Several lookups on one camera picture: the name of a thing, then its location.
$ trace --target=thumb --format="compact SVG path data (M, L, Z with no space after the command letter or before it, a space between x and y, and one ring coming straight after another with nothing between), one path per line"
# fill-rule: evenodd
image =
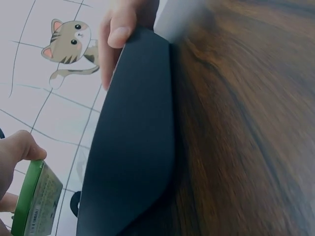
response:
M112 48L122 48L134 31L137 23L136 11L132 6L120 7L113 12L107 43Z
M35 142L33 136L25 130L20 130L0 142L3 142L6 153L15 163L23 159L45 159L47 155L46 151Z

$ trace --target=green box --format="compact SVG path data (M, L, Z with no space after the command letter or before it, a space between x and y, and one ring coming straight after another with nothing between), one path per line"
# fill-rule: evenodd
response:
M45 161L31 161L18 199L11 234L48 236L63 184Z

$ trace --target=wood grain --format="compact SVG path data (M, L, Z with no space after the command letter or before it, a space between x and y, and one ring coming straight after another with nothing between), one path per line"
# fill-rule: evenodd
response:
M315 1L203 1L173 56L174 181L123 235L315 235Z

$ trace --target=cat tail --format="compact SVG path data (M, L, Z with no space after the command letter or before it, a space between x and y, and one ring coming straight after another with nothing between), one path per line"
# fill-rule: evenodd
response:
M91 69L86 70L67 70L67 69L60 69L56 70L49 79L49 84L53 89L59 89L60 86L63 84L65 77L68 75L91 75L99 70L99 66L95 66Z

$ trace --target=black case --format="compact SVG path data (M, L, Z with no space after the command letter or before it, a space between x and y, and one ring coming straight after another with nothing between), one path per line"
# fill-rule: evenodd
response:
M115 236L164 192L175 138L170 44L138 27L123 49L90 151L78 236Z

